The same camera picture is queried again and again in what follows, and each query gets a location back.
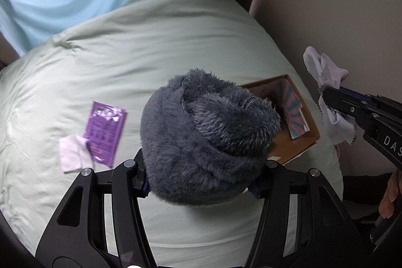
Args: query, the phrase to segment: purple plastic package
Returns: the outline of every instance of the purple plastic package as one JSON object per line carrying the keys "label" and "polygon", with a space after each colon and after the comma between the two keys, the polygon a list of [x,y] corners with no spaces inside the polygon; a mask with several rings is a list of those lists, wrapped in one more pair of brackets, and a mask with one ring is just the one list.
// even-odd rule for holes
{"label": "purple plastic package", "polygon": [[108,167],[113,166],[117,144],[127,112],[125,109],[94,101],[85,128],[92,159]]}

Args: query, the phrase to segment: cardboard box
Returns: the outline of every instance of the cardboard box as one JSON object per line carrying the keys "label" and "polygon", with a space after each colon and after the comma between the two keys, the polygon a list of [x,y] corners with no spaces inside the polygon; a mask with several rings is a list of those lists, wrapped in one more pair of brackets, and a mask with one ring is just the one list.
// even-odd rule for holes
{"label": "cardboard box", "polygon": [[301,113],[304,117],[305,123],[308,125],[309,131],[305,132],[298,138],[292,139],[289,128],[285,120],[281,120],[282,130],[278,133],[277,137],[272,141],[268,150],[268,158],[275,157],[280,164],[285,164],[292,159],[300,156],[303,152],[314,146],[320,138],[320,133],[311,116],[300,92],[297,90],[295,84],[288,75],[281,75],[271,79],[266,79],[258,82],[248,83],[242,85],[243,88],[249,89],[250,92],[260,98],[270,98],[271,88],[268,84],[271,82],[286,79],[292,86],[294,93],[302,104]]}

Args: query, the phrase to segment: plush gray object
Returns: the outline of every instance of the plush gray object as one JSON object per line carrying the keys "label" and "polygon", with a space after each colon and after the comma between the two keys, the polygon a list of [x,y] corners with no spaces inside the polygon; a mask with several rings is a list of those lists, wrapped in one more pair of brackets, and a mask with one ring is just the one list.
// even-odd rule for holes
{"label": "plush gray object", "polygon": [[150,190],[174,204],[231,201],[259,175],[279,131],[270,102],[235,83],[200,69],[176,76],[142,113]]}

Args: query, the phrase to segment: light purple cloth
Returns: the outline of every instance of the light purple cloth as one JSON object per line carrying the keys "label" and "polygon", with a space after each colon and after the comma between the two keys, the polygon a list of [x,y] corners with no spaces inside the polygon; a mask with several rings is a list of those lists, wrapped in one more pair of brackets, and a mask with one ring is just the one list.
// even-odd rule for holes
{"label": "light purple cloth", "polygon": [[93,168],[88,139],[75,134],[59,140],[60,162],[64,173],[77,172],[83,168]]}
{"label": "light purple cloth", "polygon": [[318,92],[321,94],[318,105],[321,109],[327,135],[335,145],[344,141],[352,144],[356,136],[355,120],[350,116],[328,108],[322,99],[323,90],[326,87],[339,89],[340,83],[347,78],[349,72],[337,67],[327,55],[319,55],[313,47],[306,48],[303,60],[307,71],[318,83]]}

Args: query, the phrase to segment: screw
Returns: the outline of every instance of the screw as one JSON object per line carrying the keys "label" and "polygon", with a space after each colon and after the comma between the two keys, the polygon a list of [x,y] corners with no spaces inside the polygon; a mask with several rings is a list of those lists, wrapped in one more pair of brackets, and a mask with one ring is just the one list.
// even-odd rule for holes
{"label": "screw", "polygon": [[84,168],[84,169],[81,171],[81,175],[82,175],[82,176],[88,176],[89,174],[91,174],[91,172],[92,172],[92,169],[90,169],[90,168]]}
{"label": "screw", "polygon": [[269,161],[267,161],[267,166],[269,168],[275,168],[278,166],[278,163],[275,160],[269,160]]}
{"label": "screw", "polygon": [[124,162],[124,166],[129,168],[133,167],[136,164],[135,160],[129,159]]}
{"label": "screw", "polygon": [[310,174],[311,174],[312,176],[317,177],[317,176],[320,176],[320,175],[321,175],[321,172],[320,172],[319,170],[317,170],[316,168],[313,168],[312,170],[310,170]]}

